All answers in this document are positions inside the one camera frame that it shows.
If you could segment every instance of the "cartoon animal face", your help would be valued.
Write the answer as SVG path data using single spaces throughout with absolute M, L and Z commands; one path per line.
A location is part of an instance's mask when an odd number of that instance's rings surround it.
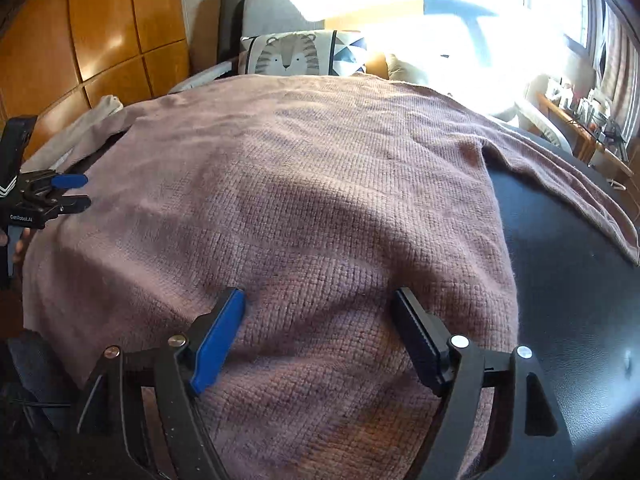
M 287 34 L 267 40 L 255 65 L 265 75 L 320 75 L 315 34 Z

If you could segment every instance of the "wooden wall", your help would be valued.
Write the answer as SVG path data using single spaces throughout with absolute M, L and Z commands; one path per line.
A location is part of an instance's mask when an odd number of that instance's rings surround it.
M 103 95 L 128 105 L 188 76 L 180 0 L 27 0 L 0 38 L 0 126 L 39 115 L 28 158 Z

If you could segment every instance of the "knit fabric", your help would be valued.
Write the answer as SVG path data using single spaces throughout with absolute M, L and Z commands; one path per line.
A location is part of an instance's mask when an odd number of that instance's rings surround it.
M 399 479 L 438 399 L 388 314 L 408 286 L 481 347 L 516 345 L 516 287 L 482 149 L 637 262 L 636 231 L 547 150 L 429 89 L 373 76 L 238 76 L 125 108 L 93 205 L 27 254 L 24 312 L 82 383 L 102 350 L 165 344 L 244 288 L 200 409 L 234 479 Z M 468 460 L 490 406 L 483 397 Z

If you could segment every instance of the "white armrest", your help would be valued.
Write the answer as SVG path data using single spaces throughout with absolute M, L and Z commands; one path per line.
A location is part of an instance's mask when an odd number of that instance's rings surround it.
M 237 57 L 230 59 L 229 61 L 218 63 L 216 66 L 212 66 L 211 68 L 207 68 L 202 72 L 198 72 L 196 75 L 192 75 L 190 78 L 185 79 L 181 83 L 178 83 L 176 86 L 171 88 L 171 90 L 169 90 L 168 93 L 177 94 L 178 92 L 182 92 L 184 90 L 197 88 L 198 86 L 203 86 L 203 85 L 206 85 L 207 83 L 211 83 L 212 81 L 215 81 L 223 74 L 226 74 L 227 72 L 231 72 L 234 69 L 234 65 L 237 63 L 238 63 Z
M 518 111 L 523 114 L 529 121 L 533 123 L 533 125 L 540 130 L 542 136 L 567 153 L 571 153 L 571 145 L 566 140 L 565 136 L 562 134 L 560 130 L 558 130 L 549 119 L 545 117 L 545 115 L 538 110 L 534 105 L 532 105 L 529 101 L 527 101 L 523 97 L 518 97 L 516 99 L 516 108 Z

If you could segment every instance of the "table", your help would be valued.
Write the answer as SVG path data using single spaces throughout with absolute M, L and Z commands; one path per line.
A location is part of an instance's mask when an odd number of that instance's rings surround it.
M 571 115 L 547 99 L 544 94 L 538 94 L 538 109 L 545 114 L 547 118 L 550 118 L 550 114 L 555 115 L 562 120 L 567 127 L 576 133 L 578 136 L 578 143 L 574 149 L 575 158 L 581 160 L 585 164 L 589 164 L 593 154 L 598 150 L 607 160 L 612 162 L 618 170 L 622 170 L 628 178 L 632 178 L 634 176 L 634 172 L 628 167 L 628 165 L 617 158 L 616 155 L 604 146 L 604 144 L 598 142 L 584 126 L 576 123 Z

